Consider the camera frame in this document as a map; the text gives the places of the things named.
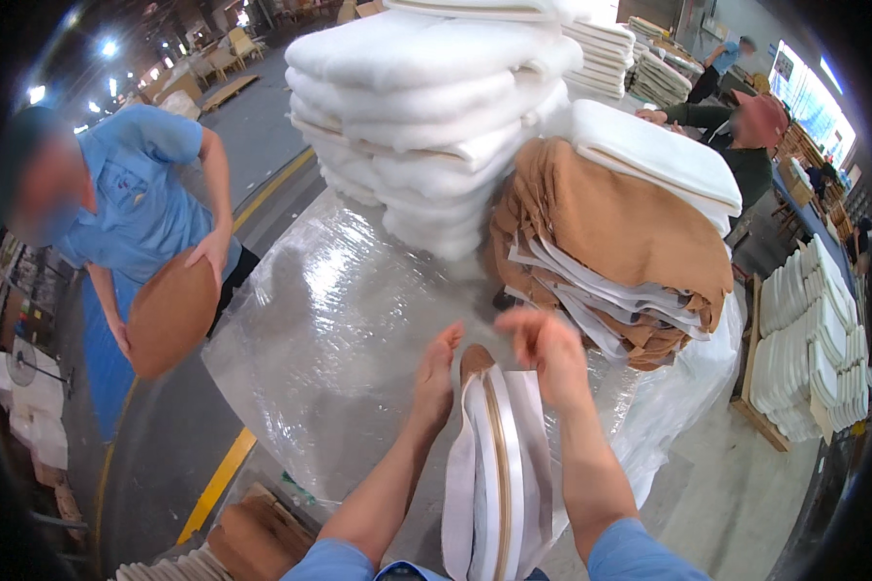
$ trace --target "green jacket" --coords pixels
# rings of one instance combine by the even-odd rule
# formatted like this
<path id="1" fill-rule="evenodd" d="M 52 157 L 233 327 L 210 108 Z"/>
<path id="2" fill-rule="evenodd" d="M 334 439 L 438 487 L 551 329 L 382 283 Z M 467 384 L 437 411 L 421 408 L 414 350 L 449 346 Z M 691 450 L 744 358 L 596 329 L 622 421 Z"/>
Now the green jacket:
<path id="1" fill-rule="evenodd" d="M 732 176 L 743 196 L 743 211 L 759 202 L 763 194 L 772 187 L 772 160 L 765 148 L 757 150 L 729 149 L 732 137 L 729 134 L 714 136 L 722 124 L 730 120 L 732 109 L 714 105 L 693 105 L 682 103 L 666 107 L 663 111 L 669 116 L 669 123 L 704 128 L 701 143 L 721 155 L 732 170 Z"/>

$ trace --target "blue tarp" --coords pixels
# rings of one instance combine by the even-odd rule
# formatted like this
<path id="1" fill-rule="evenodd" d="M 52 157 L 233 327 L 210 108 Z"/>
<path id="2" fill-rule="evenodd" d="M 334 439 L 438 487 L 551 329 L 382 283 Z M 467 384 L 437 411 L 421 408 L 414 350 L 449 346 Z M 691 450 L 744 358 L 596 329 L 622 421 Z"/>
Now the blue tarp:
<path id="1" fill-rule="evenodd" d="M 139 287 L 117 273 L 113 273 L 113 286 L 116 289 L 120 315 L 125 321 Z M 115 435 L 116 422 L 136 374 L 116 345 L 113 333 L 109 331 L 100 299 L 90 277 L 84 279 L 81 296 L 84 309 L 83 354 L 87 380 L 90 381 L 93 411 L 100 427 L 100 436 L 105 442 L 109 442 Z"/>

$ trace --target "brown cushion cover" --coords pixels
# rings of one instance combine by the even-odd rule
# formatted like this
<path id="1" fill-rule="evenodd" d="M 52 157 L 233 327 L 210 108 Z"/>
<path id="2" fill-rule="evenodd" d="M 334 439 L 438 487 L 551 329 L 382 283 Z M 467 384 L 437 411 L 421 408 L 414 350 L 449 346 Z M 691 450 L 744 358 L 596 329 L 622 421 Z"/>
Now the brown cushion cover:
<path id="1" fill-rule="evenodd" d="M 176 366 L 206 336 L 219 293 L 206 258 L 185 268 L 194 246 L 174 257 L 140 288 L 129 308 L 126 336 L 136 375 L 154 379 Z"/>

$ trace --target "standing fan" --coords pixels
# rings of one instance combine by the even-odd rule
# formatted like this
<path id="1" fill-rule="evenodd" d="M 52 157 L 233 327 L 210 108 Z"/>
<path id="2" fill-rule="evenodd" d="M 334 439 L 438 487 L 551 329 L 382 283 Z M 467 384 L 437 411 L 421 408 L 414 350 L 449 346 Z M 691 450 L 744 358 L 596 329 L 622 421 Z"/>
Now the standing fan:
<path id="1" fill-rule="evenodd" d="M 10 378 L 13 379 L 14 383 L 24 388 L 32 383 L 36 373 L 58 379 L 65 386 L 70 396 L 70 380 L 59 378 L 54 374 L 48 373 L 45 369 L 41 369 L 36 364 L 35 348 L 32 346 L 32 343 L 22 340 L 13 342 L 13 350 L 6 354 L 6 371 L 10 374 Z"/>

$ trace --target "yellow floor line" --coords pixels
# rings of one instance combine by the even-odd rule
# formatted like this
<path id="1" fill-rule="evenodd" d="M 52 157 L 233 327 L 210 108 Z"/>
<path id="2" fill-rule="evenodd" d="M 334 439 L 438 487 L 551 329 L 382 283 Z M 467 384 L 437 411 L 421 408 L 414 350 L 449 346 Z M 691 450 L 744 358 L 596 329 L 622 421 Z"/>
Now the yellow floor line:
<path id="1" fill-rule="evenodd" d="M 290 178 L 291 174 L 297 171 L 297 169 L 300 169 L 300 167 L 311 157 L 313 157 L 313 148 L 307 148 L 307 150 L 301 155 L 295 157 L 294 160 L 288 164 L 287 168 L 283 169 L 279 176 L 269 183 L 267 187 L 258 194 L 258 197 L 256 197 L 256 199 L 245 208 L 243 213 L 236 218 L 235 222 L 233 222 L 233 232 L 239 229 L 239 227 L 245 223 L 245 220 L 249 219 L 249 217 L 255 213 L 258 206 L 264 203 L 265 200 L 267 200 L 267 198 L 280 187 L 280 184 L 284 183 L 284 180 Z M 129 391 L 123 401 L 123 409 L 120 412 L 119 419 L 116 420 L 116 431 L 113 433 L 113 440 L 109 443 L 103 461 L 103 469 L 100 471 L 100 482 L 97 483 L 97 492 L 93 504 L 96 509 L 96 517 L 93 519 L 93 561 L 98 572 L 100 569 L 100 525 L 103 517 L 104 495 L 107 492 L 109 466 L 112 463 L 113 452 L 116 449 L 116 436 L 119 435 L 120 432 L 120 423 L 126 415 L 129 402 L 132 401 L 133 392 L 136 390 L 136 386 L 139 382 L 139 377 L 133 379 L 133 384 L 129 387 Z M 243 428 L 243 431 L 240 432 L 239 436 L 236 438 L 236 442 L 233 443 L 233 447 L 230 448 L 226 456 L 223 458 L 223 461 L 220 462 L 217 472 L 213 475 L 213 478 L 210 479 L 206 488 L 203 489 L 203 494 L 201 494 L 200 498 L 197 499 L 197 505 L 187 518 L 187 522 L 184 525 L 184 530 L 181 531 L 181 535 L 177 538 L 178 544 L 181 544 L 190 538 L 190 534 L 203 525 L 203 522 L 206 520 L 207 516 L 209 516 L 210 511 L 213 510 L 213 506 L 217 504 L 217 501 L 223 494 L 223 490 L 230 483 L 230 480 L 233 478 L 236 471 L 239 470 L 239 467 L 242 465 L 246 455 L 248 455 L 249 450 L 251 450 L 252 446 L 255 445 L 255 442 L 256 438 L 252 435 L 252 432 L 249 431 L 248 428 Z"/>
<path id="2" fill-rule="evenodd" d="M 239 229 L 239 226 L 242 226 L 245 223 L 245 220 L 249 219 L 249 216 L 251 216 L 252 213 L 256 211 L 258 206 L 264 203 L 265 200 L 267 200 L 268 196 L 274 193 L 274 191 L 279 188 L 280 184 L 282 184 L 284 180 L 290 178 L 291 174 L 297 171 L 297 169 L 300 169 L 300 167 L 304 163 L 306 163 L 307 160 L 311 157 L 313 157 L 313 147 L 307 148 L 305 152 L 303 152 L 298 157 L 295 157 L 294 160 L 290 164 L 288 164 L 287 168 L 281 171 L 280 175 L 275 178 L 274 181 L 269 183 L 267 187 L 258 194 L 258 197 L 256 197 L 255 201 L 250 203 L 249 207 L 245 208 L 243 213 L 236 218 L 235 223 L 233 223 L 233 231 Z"/>
<path id="3" fill-rule="evenodd" d="M 210 516 L 210 511 L 217 505 L 223 491 L 226 490 L 239 467 L 243 465 L 243 460 L 248 456 L 249 450 L 255 443 L 256 437 L 249 431 L 249 428 L 243 428 L 243 431 L 239 432 L 233 446 L 223 457 L 223 461 L 219 463 L 213 478 L 203 489 L 203 494 L 197 499 L 197 505 L 187 518 L 187 522 L 184 523 L 184 529 L 177 538 L 179 545 L 188 540 L 191 533 L 198 531 L 203 526 L 203 522 Z"/>

